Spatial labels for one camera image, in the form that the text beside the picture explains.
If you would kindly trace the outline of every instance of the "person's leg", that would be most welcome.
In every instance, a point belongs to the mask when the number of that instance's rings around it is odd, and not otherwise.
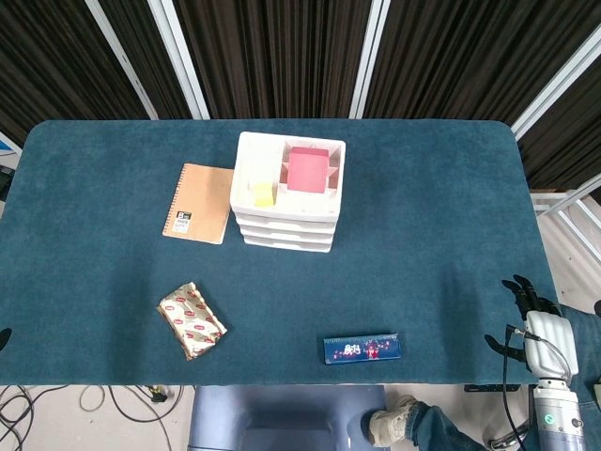
[[[374,413],[369,422],[374,446],[390,446],[408,439],[420,451],[485,451],[460,432],[438,407],[430,407],[414,397],[401,397],[393,410]]]

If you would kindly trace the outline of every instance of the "table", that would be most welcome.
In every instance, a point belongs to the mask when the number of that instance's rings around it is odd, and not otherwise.
[[[181,166],[233,167],[242,131],[342,139],[329,254],[162,236]],[[0,383],[496,383],[501,286],[554,298],[516,141],[491,121],[49,121],[0,221]],[[187,362],[155,310],[194,281],[229,332]],[[326,366],[327,336],[398,332],[400,360]],[[508,381],[533,381],[510,365]]]

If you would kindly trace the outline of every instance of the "sneaker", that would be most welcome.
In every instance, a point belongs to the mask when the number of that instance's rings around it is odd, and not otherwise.
[[[369,441],[373,446],[386,447],[405,439],[409,411],[417,400],[402,395],[391,411],[377,411],[369,420]]]

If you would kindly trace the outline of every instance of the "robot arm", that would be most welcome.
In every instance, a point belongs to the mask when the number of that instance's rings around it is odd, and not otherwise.
[[[525,363],[539,378],[533,395],[541,450],[584,451],[578,398],[569,389],[578,373],[572,326],[554,303],[537,296],[528,279],[519,275],[514,279],[502,283],[516,296],[524,329],[508,325],[507,331],[524,337],[524,350],[506,348],[490,335],[485,340],[494,351]]]

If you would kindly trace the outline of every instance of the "pink block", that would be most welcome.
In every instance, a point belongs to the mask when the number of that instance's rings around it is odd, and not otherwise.
[[[292,148],[288,190],[325,193],[330,155],[324,148]]]

